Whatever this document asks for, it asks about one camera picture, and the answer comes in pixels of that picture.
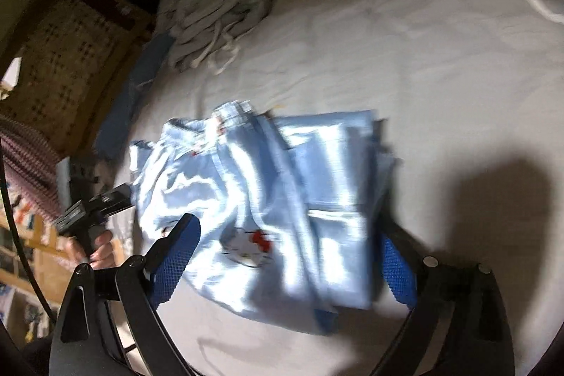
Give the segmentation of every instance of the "hand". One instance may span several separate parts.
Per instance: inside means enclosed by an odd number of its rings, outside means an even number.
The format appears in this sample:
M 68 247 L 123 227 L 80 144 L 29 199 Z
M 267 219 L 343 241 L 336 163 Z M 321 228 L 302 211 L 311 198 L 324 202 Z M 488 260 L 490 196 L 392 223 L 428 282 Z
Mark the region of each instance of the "hand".
M 113 268 L 116 266 L 114 258 L 114 247 L 112 246 L 112 232 L 106 230 L 94 241 L 94 246 L 97 250 L 94 254 L 90 255 L 90 265 L 94 269 Z M 68 238 L 65 250 L 69 258 L 76 263 L 83 263 L 86 258 L 84 249 L 74 238 Z

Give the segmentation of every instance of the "white bed sheet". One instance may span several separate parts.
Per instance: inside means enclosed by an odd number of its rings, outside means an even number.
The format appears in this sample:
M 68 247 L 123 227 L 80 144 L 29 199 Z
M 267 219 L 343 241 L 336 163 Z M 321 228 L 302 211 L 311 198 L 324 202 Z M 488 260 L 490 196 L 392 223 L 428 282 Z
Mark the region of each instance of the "white bed sheet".
M 402 159 L 399 223 L 441 260 L 492 266 L 526 374 L 564 320 L 564 26 L 525 0 L 277 0 L 239 43 L 222 74 L 161 72 L 131 137 L 233 99 L 279 115 L 377 110 Z M 319 337 L 241 319 L 184 282 L 159 308 L 208 376 L 368 374 L 406 312 L 385 290 Z

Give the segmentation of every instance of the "blue fabric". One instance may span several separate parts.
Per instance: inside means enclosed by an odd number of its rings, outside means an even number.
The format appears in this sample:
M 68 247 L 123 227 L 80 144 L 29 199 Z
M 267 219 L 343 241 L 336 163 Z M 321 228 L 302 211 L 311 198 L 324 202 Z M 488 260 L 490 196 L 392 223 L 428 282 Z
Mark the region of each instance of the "blue fabric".
M 145 241 L 194 214 L 201 239 L 183 276 L 200 295 L 331 332 L 334 306 L 372 305 L 372 226 L 394 163 L 372 123 L 369 111 L 269 119 L 238 102 L 170 120 L 130 148 Z
M 129 129 L 140 109 L 174 39 L 163 33 L 155 36 L 141 52 L 127 81 L 112 103 L 94 141 L 98 157 L 116 160 L 128 142 Z
M 413 309 L 417 303 L 416 275 L 391 240 L 382 237 L 382 276 L 399 303 Z

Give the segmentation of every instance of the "wooden furniture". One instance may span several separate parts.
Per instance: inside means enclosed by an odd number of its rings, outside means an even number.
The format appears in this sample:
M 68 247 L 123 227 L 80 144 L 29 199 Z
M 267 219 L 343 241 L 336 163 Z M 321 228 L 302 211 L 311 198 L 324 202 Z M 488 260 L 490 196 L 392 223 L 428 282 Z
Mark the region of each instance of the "wooden furniture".
M 33 218 L 33 229 L 18 226 L 18 234 L 43 294 L 49 302 L 60 304 L 73 269 L 63 249 L 66 238 L 58 236 L 55 228 L 45 225 L 37 215 Z M 115 238 L 112 246 L 116 264 L 121 265 L 125 261 L 122 245 Z M 0 214 L 0 282 L 34 294 L 13 246 L 4 212 Z
M 37 299 L 37 297 L 32 296 L 24 291 L 16 290 L 13 287 L 6 286 L 4 292 L 7 291 L 7 298 L 10 300 L 9 304 L 4 304 L 4 326 L 8 330 L 13 343 L 22 349 L 27 343 L 29 343 L 30 336 L 30 324 L 26 320 L 26 309 L 27 307 L 36 308 L 39 311 L 40 318 L 39 323 L 36 323 L 35 335 L 38 338 L 47 337 L 51 334 L 53 330 L 53 324 L 50 323 L 49 316 L 44 312 L 43 306 Z M 2 294 L 0 293 L 0 303 L 2 302 Z M 51 305 L 53 309 L 57 309 L 56 305 Z
M 0 113 L 42 132 L 67 156 L 89 151 L 153 17 L 125 0 L 55 0 L 9 50 L 21 57 L 18 85 Z

